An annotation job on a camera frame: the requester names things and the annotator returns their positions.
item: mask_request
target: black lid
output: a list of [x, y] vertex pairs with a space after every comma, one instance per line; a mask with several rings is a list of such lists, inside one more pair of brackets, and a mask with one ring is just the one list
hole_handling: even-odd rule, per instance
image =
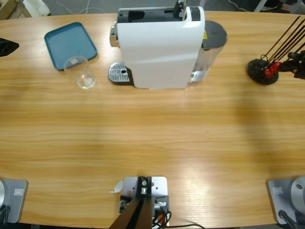
[[227, 42], [227, 33], [224, 28], [214, 22], [205, 21], [205, 34], [202, 46], [205, 50], [222, 47]]

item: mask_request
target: blue tray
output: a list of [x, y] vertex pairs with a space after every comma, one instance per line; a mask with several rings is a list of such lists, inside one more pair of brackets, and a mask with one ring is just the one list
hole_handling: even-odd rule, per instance
[[62, 71], [66, 60], [83, 56], [88, 60], [97, 55], [96, 47], [83, 25], [74, 22], [48, 32], [44, 36], [53, 65]]

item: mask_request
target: wooden table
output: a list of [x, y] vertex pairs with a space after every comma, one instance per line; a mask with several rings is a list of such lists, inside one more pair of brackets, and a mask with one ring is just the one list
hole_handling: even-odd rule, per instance
[[[247, 76], [295, 15], [207, 12], [228, 44], [209, 75], [185, 90], [116, 86], [108, 67], [116, 14], [0, 21], [20, 48], [0, 58], [0, 176], [29, 182], [21, 222], [109, 227], [114, 186], [126, 176], [166, 176], [172, 225], [275, 223], [270, 179], [305, 175], [305, 82], [281, 73], [270, 86]], [[99, 85], [84, 91], [54, 69], [44, 35], [80, 21], [99, 56]]]

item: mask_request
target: clear plastic cup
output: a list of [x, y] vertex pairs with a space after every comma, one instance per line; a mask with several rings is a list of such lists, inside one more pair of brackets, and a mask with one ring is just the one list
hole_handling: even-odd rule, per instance
[[80, 88], [90, 89], [97, 84], [97, 79], [85, 57], [73, 56], [65, 62], [63, 67], [69, 74], [70, 80], [77, 83]]

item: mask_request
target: sticker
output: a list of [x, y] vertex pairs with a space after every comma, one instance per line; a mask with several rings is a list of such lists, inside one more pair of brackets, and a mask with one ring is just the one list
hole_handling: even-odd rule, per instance
[[22, 196], [24, 189], [15, 189], [14, 196]]
[[206, 31], [204, 31], [203, 39], [208, 39], [208, 34], [206, 33]]
[[274, 192], [274, 194], [283, 194], [284, 193], [282, 187], [274, 187], [273, 192]]
[[76, 64], [76, 63], [78, 63], [78, 61], [76, 59], [71, 60], [71, 64]]

